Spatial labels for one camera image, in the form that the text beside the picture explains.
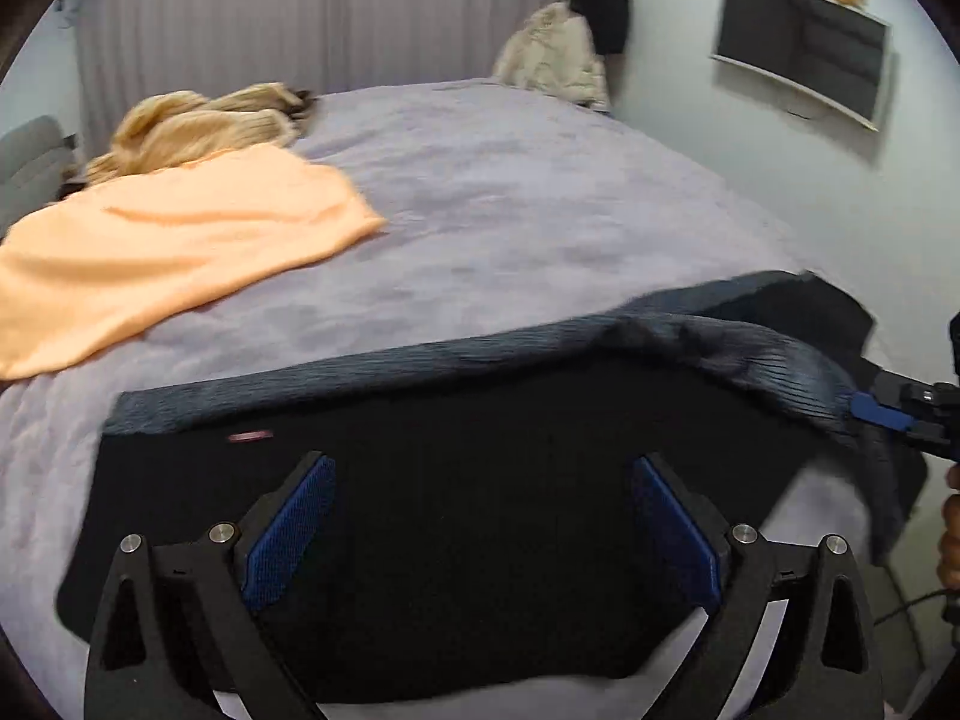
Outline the person's right hand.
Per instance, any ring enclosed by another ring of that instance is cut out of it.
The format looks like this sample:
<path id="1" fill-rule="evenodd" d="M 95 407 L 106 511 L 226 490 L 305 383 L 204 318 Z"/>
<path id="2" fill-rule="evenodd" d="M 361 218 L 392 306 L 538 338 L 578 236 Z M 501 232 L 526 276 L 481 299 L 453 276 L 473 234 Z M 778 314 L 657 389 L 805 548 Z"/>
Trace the person's right hand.
<path id="1" fill-rule="evenodd" d="M 958 592 L 960 590 L 960 466 L 953 465 L 950 468 L 947 484 L 952 494 L 942 507 L 944 533 L 939 541 L 937 575 L 944 589 Z"/>

